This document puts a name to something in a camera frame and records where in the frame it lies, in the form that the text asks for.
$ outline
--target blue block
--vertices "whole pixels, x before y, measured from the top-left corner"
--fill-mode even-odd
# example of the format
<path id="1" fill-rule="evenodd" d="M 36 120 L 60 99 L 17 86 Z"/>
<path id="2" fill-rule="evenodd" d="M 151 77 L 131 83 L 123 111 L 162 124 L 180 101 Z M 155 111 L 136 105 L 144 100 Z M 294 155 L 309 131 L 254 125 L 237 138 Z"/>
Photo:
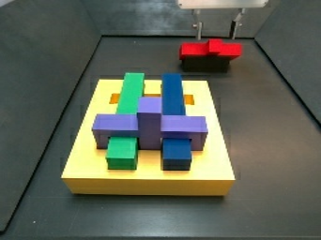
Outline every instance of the blue block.
<path id="1" fill-rule="evenodd" d="M 186 115 L 180 74 L 166 73 L 162 76 L 162 112 L 163 115 Z"/>
<path id="2" fill-rule="evenodd" d="M 188 139 L 163 139 L 162 166 L 191 165 L 191 141 Z"/>

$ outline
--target yellow block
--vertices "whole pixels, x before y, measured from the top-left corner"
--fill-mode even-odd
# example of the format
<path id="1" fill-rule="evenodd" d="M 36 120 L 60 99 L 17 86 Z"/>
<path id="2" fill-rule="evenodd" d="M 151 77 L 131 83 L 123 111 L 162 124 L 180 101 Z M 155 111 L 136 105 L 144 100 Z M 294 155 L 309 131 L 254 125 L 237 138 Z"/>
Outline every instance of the yellow block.
<path id="1" fill-rule="evenodd" d="M 206 116 L 208 136 L 204 150 L 192 151 L 190 171 L 162 171 L 160 152 L 140 150 L 136 170 L 108 170 L 105 150 L 95 148 L 91 133 L 97 113 L 115 113 L 112 94 L 120 93 L 122 80 L 100 80 L 92 95 L 84 121 L 69 152 L 61 179 L 72 193 L 123 195 L 223 196 L 234 182 L 223 135 L 206 81 L 183 81 L 187 115 Z M 146 80 L 144 94 L 160 94 L 160 81 Z"/>

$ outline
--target wooden block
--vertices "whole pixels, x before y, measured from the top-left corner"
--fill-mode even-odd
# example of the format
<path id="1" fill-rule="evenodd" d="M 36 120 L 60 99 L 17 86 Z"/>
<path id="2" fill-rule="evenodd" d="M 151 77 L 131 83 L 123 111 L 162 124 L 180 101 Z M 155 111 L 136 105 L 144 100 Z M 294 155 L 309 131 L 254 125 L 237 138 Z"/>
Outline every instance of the wooden block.
<path id="1" fill-rule="evenodd" d="M 144 74 L 127 73 L 124 76 L 122 93 L 116 113 L 136 114 L 138 100 L 144 92 Z"/>
<path id="2" fill-rule="evenodd" d="M 112 137 L 109 138 L 108 150 L 105 159 L 108 162 L 108 169 L 112 166 L 124 166 L 126 169 L 131 169 L 136 166 L 138 156 L 138 141 L 131 137 Z"/>
<path id="3" fill-rule="evenodd" d="M 160 94 L 160 81 L 146 81 L 146 93 Z M 61 179 L 77 194 L 223 196 L 234 182 L 234 174 L 219 122 L 206 81 L 183 81 L 186 95 L 194 105 L 186 114 L 206 116 L 208 136 L 203 151 L 191 151 L 188 171 L 162 171 L 160 151 L 138 151 L 136 170 L 108 170 L 105 150 L 95 148 L 91 126 L 97 113 L 115 113 L 105 106 L 111 94 L 120 93 L 122 80 L 100 80 L 76 136 Z"/>
<path id="4" fill-rule="evenodd" d="M 162 114 L 184 115 L 184 97 L 180 74 L 167 73 L 162 76 Z"/>

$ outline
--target toy block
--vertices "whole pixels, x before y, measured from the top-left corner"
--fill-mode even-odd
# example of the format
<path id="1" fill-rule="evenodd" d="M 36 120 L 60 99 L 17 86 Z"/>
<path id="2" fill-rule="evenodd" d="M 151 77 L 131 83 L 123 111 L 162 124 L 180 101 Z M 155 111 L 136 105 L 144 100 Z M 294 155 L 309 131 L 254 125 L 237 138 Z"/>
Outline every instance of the toy block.
<path id="1" fill-rule="evenodd" d="M 186 115 L 182 76 L 167 73 L 163 74 L 162 79 L 162 114 Z"/>
<path id="2" fill-rule="evenodd" d="M 191 165 L 187 165 L 187 166 L 163 165 L 162 166 L 163 171 L 188 171 L 190 169 L 191 169 Z"/>
<path id="3" fill-rule="evenodd" d="M 191 165 L 191 141 L 188 139 L 163 139 L 162 166 Z"/>
<path id="4" fill-rule="evenodd" d="M 108 169 L 114 166 L 123 166 L 123 170 L 132 169 L 136 166 L 138 156 L 138 141 L 131 137 L 112 137 L 109 138 L 105 159 L 108 162 Z"/>
<path id="5" fill-rule="evenodd" d="M 120 97 L 118 100 L 118 114 L 136 114 L 138 99 L 143 96 L 144 74 L 126 73 Z M 108 169 L 112 166 L 126 165 L 124 169 L 136 166 L 138 140 L 132 137 L 109 137 L 108 150 L 105 154 Z"/>
<path id="6" fill-rule="evenodd" d="M 229 57 L 230 60 L 239 57 L 242 54 L 242 45 L 239 43 L 225 44 L 223 49 L 218 56 Z"/>
<path id="7" fill-rule="evenodd" d="M 162 98 L 140 97 L 138 104 L 139 148 L 160 150 Z"/>
<path id="8" fill-rule="evenodd" d="M 190 139 L 191 151 L 203 151 L 208 129 L 204 116 L 162 116 L 162 138 Z"/>
<path id="9" fill-rule="evenodd" d="M 144 74 L 126 73 L 116 113 L 136 114 L 138 99 L 143 96 Z"/>
<path id="10" fill-rule="evenodd" d="M 135 114 L 96 114 L 91 128 L 96 148 L 107 149 L 109 137 L 138 137 Z"/>
<path id="11" fill-rule="evenodd" d="M 219 54 L 223 49 L 222 39 L 210 39 L 207 42 L 207 46 L 208 46 L 208 54 L 210 55 Z"/>
<path id="12" fill-rule="evenodd" d="M 182 61 L 182 69 L 186 72 L 227 72 L 229 66 L 227 56 L 190 56 Z"/>
<path id="13" fill-rule="evenodd" d="M 204 56 L 208 53 L 207 43 L 183 43 L 179 48 L 179 59 L 184 59 L 186 56 Z"/>
<path id="14" fill-rule="evenodd" d="M 179 49 L 182 69 L 187 72 L 227 72 L 230 60 L 241 54 L 242 45 L 223 43 L 222 39 L 210 39 L 206 44 L 183 43 Z"/>

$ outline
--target black floor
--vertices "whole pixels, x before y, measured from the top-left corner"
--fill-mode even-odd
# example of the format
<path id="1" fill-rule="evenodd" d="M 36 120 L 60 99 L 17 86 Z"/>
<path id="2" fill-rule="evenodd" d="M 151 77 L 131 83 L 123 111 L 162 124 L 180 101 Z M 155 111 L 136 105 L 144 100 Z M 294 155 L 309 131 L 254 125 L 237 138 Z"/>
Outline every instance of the black floor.
<path id="1" fill-rule="evenodd" d="M 184 40 L 192 38 L 101 39 L 4 238 L 321 236 L 319 127 L 251 40 L 241 41 L 227 74 L 183 74 L 210 82 L 237 176 L 229 196 L 73 196 L 64 186 L 99 76 L 180 71 Z"/>

